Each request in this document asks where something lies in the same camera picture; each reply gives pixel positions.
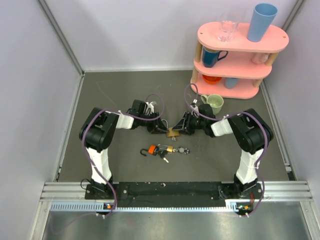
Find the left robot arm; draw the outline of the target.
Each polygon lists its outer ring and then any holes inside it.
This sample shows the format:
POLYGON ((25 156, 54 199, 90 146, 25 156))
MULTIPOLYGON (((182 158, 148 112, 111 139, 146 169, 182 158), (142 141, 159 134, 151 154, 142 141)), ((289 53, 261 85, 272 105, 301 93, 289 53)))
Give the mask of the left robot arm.
POLYGON ((90 184, 102 198, 109 198, 114 187, 109 180, 108 148, 116 129, 134 130, 145 127, 152 134, 168 133, 169 129, 155 110, 156 102, 134 100, 126 113, 93 108, 79 132, 79 139, 89 156, 92 175, 90 184))

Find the large brass padlock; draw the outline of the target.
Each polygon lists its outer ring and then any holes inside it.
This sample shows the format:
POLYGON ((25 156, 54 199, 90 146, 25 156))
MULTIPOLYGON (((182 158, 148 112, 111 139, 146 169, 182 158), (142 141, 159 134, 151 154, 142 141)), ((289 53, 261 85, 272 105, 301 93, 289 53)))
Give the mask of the large brass padlock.
POLYGON ((180 136, 179 131, 173 130, 172 127, 169 127, 167 120, 162 119, 161 121, 166 126, 166 128, 168 129, 168 132, 166 133, 166 137, 167 138, 174 138, 175 139, 176 137, 180 136))

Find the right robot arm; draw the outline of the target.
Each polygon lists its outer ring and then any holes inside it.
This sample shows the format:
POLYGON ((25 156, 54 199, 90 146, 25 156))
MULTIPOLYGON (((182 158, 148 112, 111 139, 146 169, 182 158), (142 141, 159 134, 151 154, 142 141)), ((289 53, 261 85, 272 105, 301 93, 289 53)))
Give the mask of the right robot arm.
POLYGON ((222 199, 245 198, 251 193, 258 181, 259 159, 274 138, 271 128, 254 109, 218 120, 208 104, 202 104, 192 112, 185 111, 172 129, 186 135, 203 130, 211 138, 234 135, 241 149, 240 163, 232 185, 218 186, 222 199))

